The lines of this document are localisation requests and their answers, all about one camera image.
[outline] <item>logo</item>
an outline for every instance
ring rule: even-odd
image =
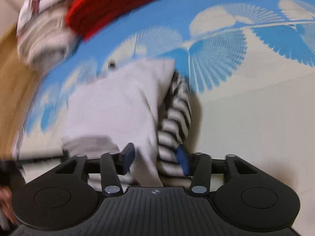
[[[157,189],[154,189],[151,193],[153,193],[153,194],[159,194],[159,193],[160,193],[160,191],[159,191],[159,190],[157,190]]]

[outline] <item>hand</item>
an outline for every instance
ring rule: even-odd
[[[0,186],[0,208],[12,223],[16,223],[12,210],[12,192],[9,187]]]

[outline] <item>black and white striped fabric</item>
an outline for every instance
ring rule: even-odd
[[[177,162],[176,149],[188,136],[192,112],[187,82],[176,72],[164,103],[165,115],[160,118],[157,131],[157,170],[164,186],[189,186],[190,179],[184,178]]]

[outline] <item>black grip pad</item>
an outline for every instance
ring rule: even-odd
[[[105,198],[86,221],[60,231],[21,225],[12,236],[297,236],[291,228],[251,232],[218,216],[206,198],[188,195],[181,187],[130,187],[119,197]]]

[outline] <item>finger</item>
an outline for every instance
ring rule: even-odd
[[[9,187],[0,188],[0,199],[8,200],[12,198],[12,192]]]
[[[2,211],[5,214],[5,216],[14,224],[16,223],[15,216],[13,214],[13,211],[7,207],[7,206],[2,206]]]

